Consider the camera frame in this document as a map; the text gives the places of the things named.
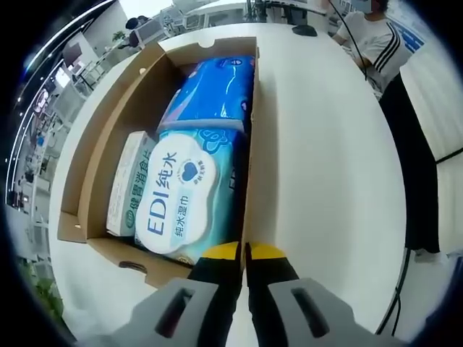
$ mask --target edi logo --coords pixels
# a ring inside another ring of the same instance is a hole
[[[135,228],[150,251],[167,254],[197,241],[208,227],[216,164],[197,141],[170,134],[153,149]]]

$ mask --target cardboard box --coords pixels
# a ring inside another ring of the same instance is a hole
[[[110,234],[135,237],[135,216],[146,183],[140,167],[148,164],[155,144],[146,132],[129,134],[109,198],[106,227]]]
[[[153,136],[175,92],[196,63],[217,56],[255,56],[255,83],[252,103],[252,131],[258,113],[258,47],[255,38],[224,38],[211,47],[191,44],[168,53],[150,44],[130,63],[96,109],[77,146],[64,188],[58,239],[87,242],[97,252],[120,267],[146,273],[146,283],[159,287],[171,278],[188,276],[190,269],[155,254],[124,243],[106,231],[109,197],[119,158],[131,132],[146,131]],[[141,68],[146,68],[140,75]],[[247,177],[248,206],[252,183],[252,135]],[[250,211],[243,218],[242,240]]]

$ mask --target white t-shirt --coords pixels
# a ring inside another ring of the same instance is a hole
[[[411,55],[402,37],[387,19],[371,22],[365,19],[363,12],[351,12],[344,21],[362,56],[371,61],[372,66],[367,68],[370,84],[375,90],[383,93]],[[337,35],[347,40],[351,55],[355,59],[358,58],[357,49],[344,24],[339,28]]]

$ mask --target person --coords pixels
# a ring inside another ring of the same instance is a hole
[[[344,18],[346,24],[339,28],[333,39],[349,49],[355,64],[361,70],[366,69],[368,82],[381,94],[411,54],[397,29],[386,18],[388,0],[352,0],[352,6],[358,11]]]
[[[347,13],[347,7],[350,4],[347,2],[341,2],[341,0],[320,0],[319,4],[320,8],[326,11],[326,19],[328,20],[328,35],[333,37],[338,32],[338,23],[341,22],[339,14],[343,15],[344,13]]]
[[[125,23],[125,28],[128,30],[134,30],[137,27],[145,24],[148,20],[149,18],[145,16],[138,16],[136,18],[135,17],[130,18],[129,20],[127,20],[127,23]]]
[[[406,248],[444,254],[463,249],[463,233],[452,217],[462,201],[457,188],[463,172],[462,95],[451,56],[437,38],[429,38],[379,100],[402,167]]]

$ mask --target wet wipes package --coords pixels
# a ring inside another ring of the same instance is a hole
[[[163,132],[150,156],[135,242],[194,265],[205,250],[239,237],[230,221],[241,139],[230,129]]]
[[[254,57],[200,62],[172,98],[159,130],[217,127],[244,132],[252,104]]]
[[[135,235],[135,216],[145,188],[148,160],[155,145],[146,132],[133,132],[127,138],[117,165],[106,228],[115,236]]]

